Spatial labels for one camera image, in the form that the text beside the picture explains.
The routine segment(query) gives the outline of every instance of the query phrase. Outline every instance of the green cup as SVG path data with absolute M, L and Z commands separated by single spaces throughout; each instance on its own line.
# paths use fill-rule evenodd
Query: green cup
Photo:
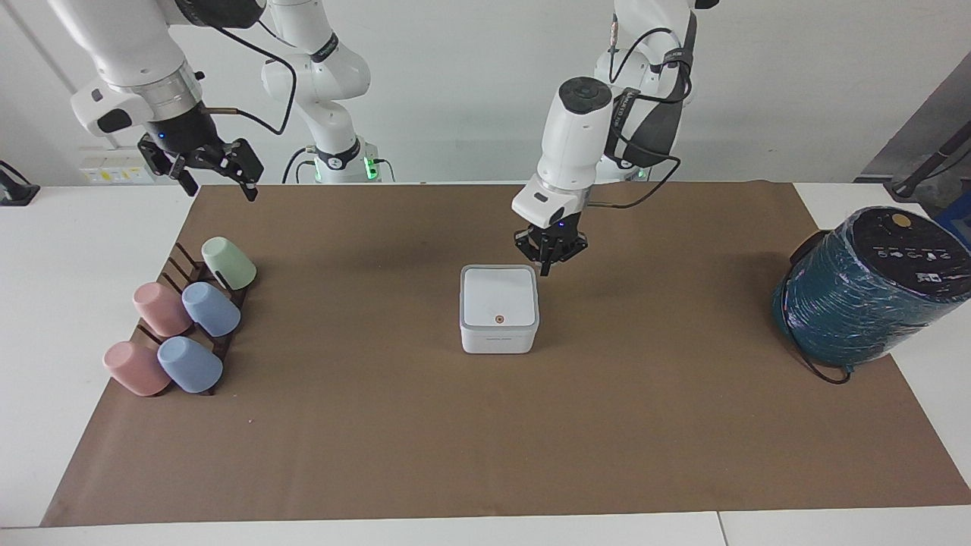
M 202 245 L 202 259 L 227 290 L 248 287 L 256 278 L 256 266 L 232 241 L 213 237 Z

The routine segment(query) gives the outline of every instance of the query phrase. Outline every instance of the white lid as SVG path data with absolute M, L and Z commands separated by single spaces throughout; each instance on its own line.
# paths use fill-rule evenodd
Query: white lid
M 538 322 L 536 272 L 528 265 L 462 269 L 462 322 L 472 327 L 530 327 Z

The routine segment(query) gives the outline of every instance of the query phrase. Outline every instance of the brown mat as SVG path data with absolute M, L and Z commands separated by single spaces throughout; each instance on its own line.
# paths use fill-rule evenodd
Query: brown mat
M 260 267 L 218 393 L 112 382 L 43 525 L 971 503 L 892 359 L 832 387 L 782 342 L 816 229 L 788 185 L 588 211 L 533 352 L 462 353 L 459 271 L 522 263 L 517 190 L 203 188 L 180 240 Z

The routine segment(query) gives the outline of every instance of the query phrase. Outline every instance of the green light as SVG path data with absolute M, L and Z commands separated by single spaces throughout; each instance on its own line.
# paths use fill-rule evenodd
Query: green light
M 374 180 L 378 178 L 378 169 L 374 166 L 374 159 L 370 157 L 364 157 L 364 168 L 367 169 L 367 179 Z

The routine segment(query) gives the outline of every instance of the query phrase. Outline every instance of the white box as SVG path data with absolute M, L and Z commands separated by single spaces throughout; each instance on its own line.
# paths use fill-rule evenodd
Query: white box
M 462 268 L 458 323 L 466 353 L 521 355 L 540 325 L 536 272 L 528 265 Z

